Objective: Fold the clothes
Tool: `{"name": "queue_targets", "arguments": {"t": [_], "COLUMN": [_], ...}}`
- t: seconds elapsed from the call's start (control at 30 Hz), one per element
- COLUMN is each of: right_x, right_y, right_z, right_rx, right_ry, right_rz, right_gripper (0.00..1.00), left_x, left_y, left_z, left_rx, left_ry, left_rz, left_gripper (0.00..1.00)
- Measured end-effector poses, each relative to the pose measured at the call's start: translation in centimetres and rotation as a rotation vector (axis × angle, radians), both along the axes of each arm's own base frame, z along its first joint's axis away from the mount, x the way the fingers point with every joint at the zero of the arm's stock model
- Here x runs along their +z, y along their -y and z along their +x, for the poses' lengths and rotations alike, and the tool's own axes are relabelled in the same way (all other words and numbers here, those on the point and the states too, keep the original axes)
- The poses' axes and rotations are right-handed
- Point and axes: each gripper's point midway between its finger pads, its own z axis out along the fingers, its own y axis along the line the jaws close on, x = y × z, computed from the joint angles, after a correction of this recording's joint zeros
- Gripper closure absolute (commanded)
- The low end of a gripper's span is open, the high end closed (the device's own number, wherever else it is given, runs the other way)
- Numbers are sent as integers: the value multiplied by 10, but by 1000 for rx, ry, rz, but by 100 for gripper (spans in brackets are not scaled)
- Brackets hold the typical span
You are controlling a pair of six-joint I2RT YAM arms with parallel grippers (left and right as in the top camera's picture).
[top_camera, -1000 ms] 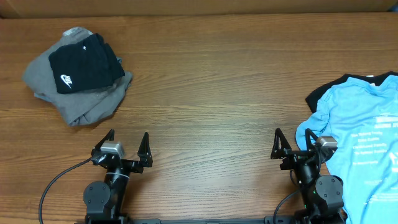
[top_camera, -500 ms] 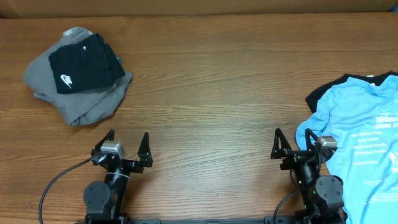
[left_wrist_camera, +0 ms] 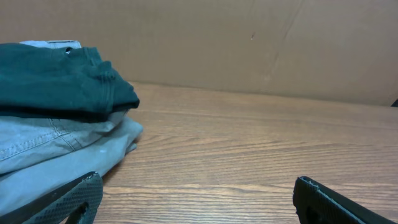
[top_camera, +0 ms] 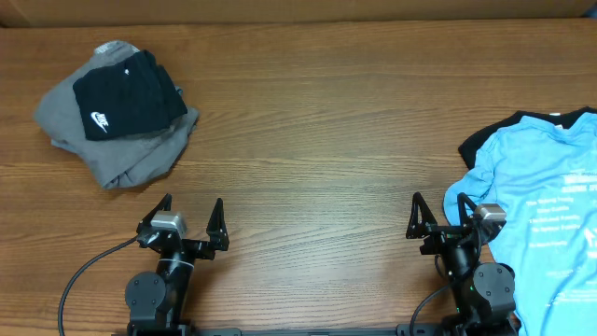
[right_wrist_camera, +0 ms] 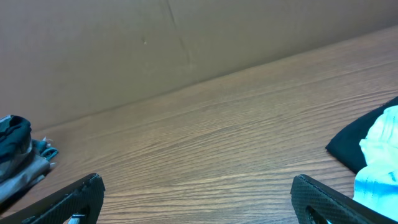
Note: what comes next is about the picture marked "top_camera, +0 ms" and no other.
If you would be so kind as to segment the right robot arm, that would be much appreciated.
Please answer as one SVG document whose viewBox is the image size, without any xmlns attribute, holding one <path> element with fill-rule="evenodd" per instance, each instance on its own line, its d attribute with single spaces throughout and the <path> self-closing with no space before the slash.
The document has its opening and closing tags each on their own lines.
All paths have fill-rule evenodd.
<svg viewBox="0 0 597 336">
<path fill-rule="evenodd" d="M 447 281 L 428 295 L 414 310 L 409 335 L 423 329 L 432 335 L 515 335 L 511 316 L 515 272 L 505 263 L 482 262 L 481 249 L 505 227 L 506 212 L 496 203 L 474 203 L 467 195 L 457 196 L 460 224 L 440 226 L 421 193 L 412 196 L 408 239 L 421 239 L 420 253 L 435 258 L 436 271 Z M 425 305 L 450 291 L 456 313 L 433 326 L 416 322 Z"/>
</svg>

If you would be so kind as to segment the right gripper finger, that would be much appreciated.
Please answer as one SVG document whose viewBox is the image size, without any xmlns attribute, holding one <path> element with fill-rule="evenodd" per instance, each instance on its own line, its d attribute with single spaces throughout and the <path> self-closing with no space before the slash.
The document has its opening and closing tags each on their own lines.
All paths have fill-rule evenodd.
<svg viewBox="0 0 597 336">
<path fill-rule="evenodd" d="M 412 196 L 410 219 L 406 231 L 407 239 L 422 239 L 437 226 L 437 220 L 420 192 Z"/>
<path fill-rule="evenodd" d="M 457 206 L 460 224 L 463 227 L 474 227 L 474 213 L 477 205 L 464 192 L 461 192 L 457 195 Z"/>
</svg>

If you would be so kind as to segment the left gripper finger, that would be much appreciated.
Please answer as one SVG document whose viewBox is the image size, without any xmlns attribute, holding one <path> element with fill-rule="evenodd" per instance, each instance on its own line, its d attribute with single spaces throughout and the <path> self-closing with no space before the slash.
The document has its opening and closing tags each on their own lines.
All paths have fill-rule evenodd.
<svg viewBox="0 0 597 336">
<path fill-rule="evenodd" d="M 136 231 L 141 232 L 143 228 L 149 227 L 151 220 L 159 211 L 170 211 L 172 200 L 172 195 L 170 193 L 166 193 L 160 202 L 139 221 Z"/>
<path fill-rule="evenodd" d="M 206 233 L 209 236 L 210 247 L 213 250 L 227 251 L 229 249 L 229 235 L 224 217 L 224 203 L 221 198 L 218 198 L 215 202 Z"/>
</svg>

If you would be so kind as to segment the light blue printed t-shirt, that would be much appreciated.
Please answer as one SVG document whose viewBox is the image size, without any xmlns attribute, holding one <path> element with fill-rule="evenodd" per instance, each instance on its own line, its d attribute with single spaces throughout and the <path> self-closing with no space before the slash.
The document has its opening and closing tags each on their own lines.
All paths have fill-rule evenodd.
<svg viewBox="0 0 597 336">
<path fill-rule="evenodd" d="M 489 248 L 515 272 L 520 333 L 595 334 L 595 114 L 570 126 L 524 116 L 497 130 L 445 193 L 452 225 L 460 222 L 460 193 L 474 203 L 497 203 L 507 214 Z"/>
</svg>

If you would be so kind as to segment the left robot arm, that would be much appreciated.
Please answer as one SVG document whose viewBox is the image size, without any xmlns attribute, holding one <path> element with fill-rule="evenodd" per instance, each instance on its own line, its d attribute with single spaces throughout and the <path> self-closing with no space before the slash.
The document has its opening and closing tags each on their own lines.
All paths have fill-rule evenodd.
<svg viewBox="0 0 597 336">
<path fill-rule="evenodd" d="M 125 288 L 130 309 L 129 335 L 196 335 L 183 318 L 187 291 L 198 259 L 212 260 L 229 249 L 223 200 L 217 199 L 206 227 L 207 240 L 186 237 L 180 212 L 171 210 L 173 196 L 166 194 L 140 221 L 135 241 L 160 255 L 154 272 L 135 275 Z"/>
</svg>

